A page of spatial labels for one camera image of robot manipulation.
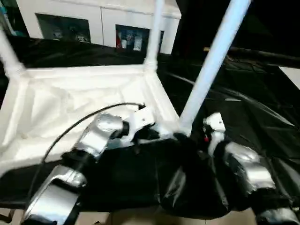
floor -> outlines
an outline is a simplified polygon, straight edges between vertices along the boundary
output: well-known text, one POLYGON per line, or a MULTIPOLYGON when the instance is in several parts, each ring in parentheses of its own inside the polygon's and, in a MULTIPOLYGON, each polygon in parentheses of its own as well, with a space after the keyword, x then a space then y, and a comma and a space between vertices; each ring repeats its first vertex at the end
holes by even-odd
MULTIPOLYGON (((7 209, 0 209, 2 214, 7 215, 7 209)), ((11 225, 19 225, 22 210, 16 210, 11 225)), ((255 217, 252 210, 243 212, 231 212, 228 215, 213 219, 199 220, 183 217, 173 217, 162 213, 148 210, 121 210, 114 213, 83 212, 75 225, 93 225, 99 222, 101 225, 255 225, 255 217)))

white pvc pipe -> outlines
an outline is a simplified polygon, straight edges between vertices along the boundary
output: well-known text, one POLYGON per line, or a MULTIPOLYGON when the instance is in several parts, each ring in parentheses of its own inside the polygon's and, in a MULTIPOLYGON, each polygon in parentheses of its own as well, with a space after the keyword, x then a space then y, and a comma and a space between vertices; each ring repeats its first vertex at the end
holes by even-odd
POLYGON ((230 1, 194 88, 180 116, 180 124, 183 128, 191 130, 194 119, 222 65, 250 3, 251 0, 230 1))
POLYGON ((23 70, 23 65, 19 62, 15 52, 6 38, 2 26, 0 25, 0 58, 3 63, 6 76, 19 75, 23 70))
POLYGON ((147 68, 157 69, 157 54, 160 42, 160 25, 162 20, 163 8, 165 5, 165 0, 155 1, 155 10, 153 16, 152 29, 150 31, 149 43, 147 48, 147 56, 145 59, 145 66, 147 68))

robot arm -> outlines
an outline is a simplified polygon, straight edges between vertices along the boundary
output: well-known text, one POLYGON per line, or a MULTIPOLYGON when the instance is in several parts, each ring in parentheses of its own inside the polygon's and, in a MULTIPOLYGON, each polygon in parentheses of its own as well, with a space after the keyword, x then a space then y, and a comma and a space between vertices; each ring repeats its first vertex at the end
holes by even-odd
POLYGON ((221 114, 214 113, 204 121, 208 153, 219 157, 235 177, 242 194, 248 199, 260 225, 300 225, 287 198, 276 189, 269 170, 251 148, 225 139, 221 114))
POLYGON ((109 141, 130 142, 135 132, 154 123, 147 107, 124 121, 110 114, 98 114, 34 194, 25 210, 23 224, 74 224, 80 211, 80 193, 88 183, 87 174, 91 173, 109 141))

